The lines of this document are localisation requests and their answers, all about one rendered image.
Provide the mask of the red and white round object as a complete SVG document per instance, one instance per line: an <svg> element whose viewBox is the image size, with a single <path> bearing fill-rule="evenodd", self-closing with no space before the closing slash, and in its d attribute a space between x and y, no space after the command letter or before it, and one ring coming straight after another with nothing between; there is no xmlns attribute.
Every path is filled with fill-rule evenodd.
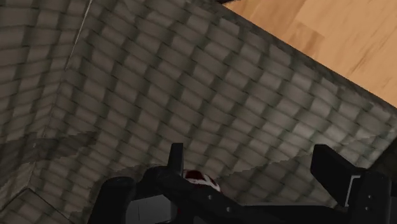
<svg viewBox="0 0 397 224"><path fill-rule="evenodd" d="M215 180L212 179L209 175L198 171L198 170L184 170L183 177L194 185L199 186L210 186L218 192L221 192L221 188Z"/></svg>

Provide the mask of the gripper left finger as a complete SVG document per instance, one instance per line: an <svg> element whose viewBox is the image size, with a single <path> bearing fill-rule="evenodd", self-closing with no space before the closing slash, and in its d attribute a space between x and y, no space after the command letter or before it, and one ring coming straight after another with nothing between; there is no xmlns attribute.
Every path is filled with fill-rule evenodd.
<svg viewBox="0 0 397 224"><path fill-rule="evenodd" d="M89 224L256 224L255 214L208 185L183 177L183 144L171 146L167 165L149 168L136 182L107 179Z"/></svg>

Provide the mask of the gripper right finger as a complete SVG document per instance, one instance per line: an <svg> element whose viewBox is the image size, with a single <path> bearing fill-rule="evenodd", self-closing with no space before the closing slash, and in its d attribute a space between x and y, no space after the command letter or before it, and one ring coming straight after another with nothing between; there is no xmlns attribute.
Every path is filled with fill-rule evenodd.
<svg viewBox="0 0 397 224"><path fill-rule="evenodd" d="M342 224L392 224L392 180L385 174L356 167L326 144L314 146L310 172L347 209Z"/></svg>

